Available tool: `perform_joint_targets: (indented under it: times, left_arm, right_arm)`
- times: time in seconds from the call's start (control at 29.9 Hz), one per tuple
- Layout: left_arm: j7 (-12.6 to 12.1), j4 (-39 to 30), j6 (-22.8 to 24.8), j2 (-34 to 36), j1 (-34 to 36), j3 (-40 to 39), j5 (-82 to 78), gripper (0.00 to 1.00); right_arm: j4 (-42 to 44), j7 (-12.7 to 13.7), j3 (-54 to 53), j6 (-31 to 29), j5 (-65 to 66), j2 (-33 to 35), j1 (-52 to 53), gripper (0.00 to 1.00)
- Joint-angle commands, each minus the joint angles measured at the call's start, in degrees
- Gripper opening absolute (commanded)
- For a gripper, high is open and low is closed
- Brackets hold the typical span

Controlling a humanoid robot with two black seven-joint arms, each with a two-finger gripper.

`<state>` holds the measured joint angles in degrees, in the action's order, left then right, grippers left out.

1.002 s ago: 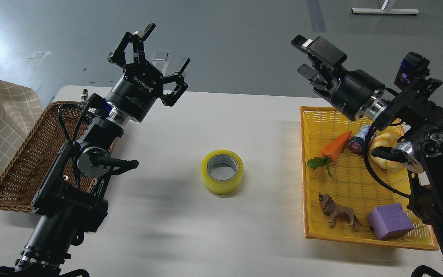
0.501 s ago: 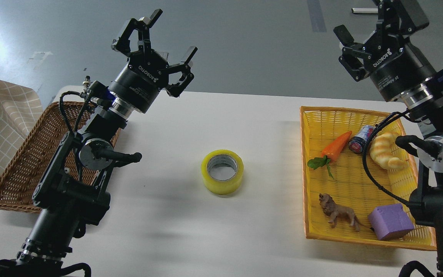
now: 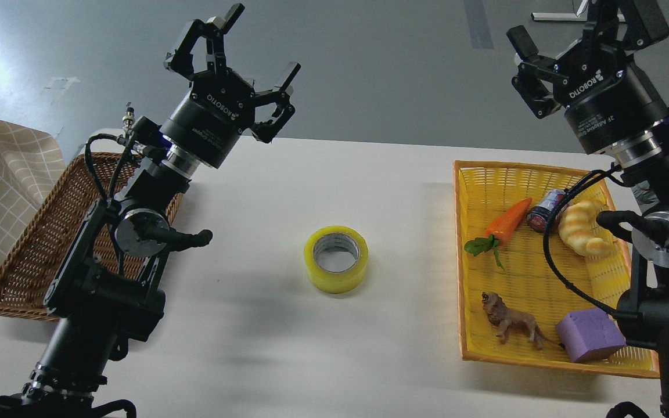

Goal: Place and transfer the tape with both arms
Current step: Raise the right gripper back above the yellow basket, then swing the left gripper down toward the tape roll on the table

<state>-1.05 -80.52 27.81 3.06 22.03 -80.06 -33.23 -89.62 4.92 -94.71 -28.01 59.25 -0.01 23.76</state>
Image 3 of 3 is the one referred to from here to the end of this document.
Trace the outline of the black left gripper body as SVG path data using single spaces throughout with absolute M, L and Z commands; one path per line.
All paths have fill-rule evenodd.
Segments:
M 253 84 L 236 73 L 220 83 L 209 78 L 192 81 L 160 132 L 173 145 L 218 168 L 251 126 L 253 109 L 239 103 L 252 95 Z

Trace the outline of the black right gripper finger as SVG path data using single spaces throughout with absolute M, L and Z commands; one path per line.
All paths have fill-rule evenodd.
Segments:
M 589 1 L 578 49 L 584 56 L 626 55 L 669 37 L 656 1 Z
M 567 77 L 559 72 L 556 59 L 542 56 L 524 26 L 506 32 L 519 59 L 517 74 L 510 80 L 524 103 L 539 119 L 550 116 L 561 107 L 546 84 L 565 87 Z

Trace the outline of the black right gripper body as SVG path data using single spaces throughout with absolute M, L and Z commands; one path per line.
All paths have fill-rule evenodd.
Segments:
M 584 45 L 576 39 L 557 56 L 568 77 L 553 98 L 586 154 L 602 153 L 617 141 L 639 135 L 668 115 L 658 90 L 618 42 Z

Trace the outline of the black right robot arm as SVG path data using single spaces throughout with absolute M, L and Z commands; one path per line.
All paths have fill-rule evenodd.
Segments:
M 592 1 L 581 37 L 556 58 L 542 56 L 525 27 L 507 32 L 518 74 L 512 85 L 536 117 L 564 109 L 587 154 L 615 158 L 611 169 L 593 170 L 562 204 L 621 172 L 625 187 L 647 182 L 657 198 L 642 215 L 602 211 L 596 223 L 632 244 L 630 288 L 615 308 L 576 288 L 555 267 L 550 228 L 542 250 L 557 278 L 574 293 L 615 318 L 629 346 L 654 350 L 659 359 L 661 413 L 669 417 L 669 106 L 634 60 L 669 36 L 656 1 Z

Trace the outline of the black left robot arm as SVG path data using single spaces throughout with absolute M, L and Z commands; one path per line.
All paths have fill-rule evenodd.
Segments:
M 170 254 L 213 238 L 210 230 L 175 230 L 167 207 L 189 189 L 199 164 L 218 168 L 246 130 L 270 143 L 295 112 L 290 83 L 299 63 L 263 92 L 226 63 L 225 36 L 244 9 L 234 3 L 225 16 L 186 24 L 164 67 L 189 89 L 164 124 L 135 118 L 127 106 L 122 135 L 95 134 L 85 143 L 98 198 L 45 292 L 56 330 L 21 392 L 0 396 L 0 417 L 137 416 L 126 399 L 93 405 L 107 383 L 104 368 L 127 356 L 130 340 L 147 341 L 164 317 L 159 284 Z

